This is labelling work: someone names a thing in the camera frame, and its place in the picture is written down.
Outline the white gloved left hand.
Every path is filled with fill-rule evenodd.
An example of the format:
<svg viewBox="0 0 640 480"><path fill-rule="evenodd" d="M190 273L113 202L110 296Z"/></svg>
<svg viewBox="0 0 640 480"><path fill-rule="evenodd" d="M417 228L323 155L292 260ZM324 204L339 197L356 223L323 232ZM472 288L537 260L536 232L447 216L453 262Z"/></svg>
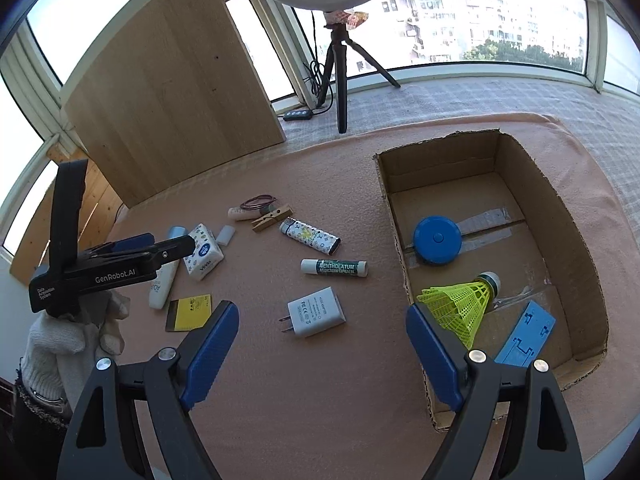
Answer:
<svg viewBox="0 0 640 480"><path fill-rule="evenodd" d="M76 321L41 312L32 323L21 381L49 412L69 418L100 359L116 359L125 349L119 322L128 318L130 299L116 290L79 298Z"/></svg>

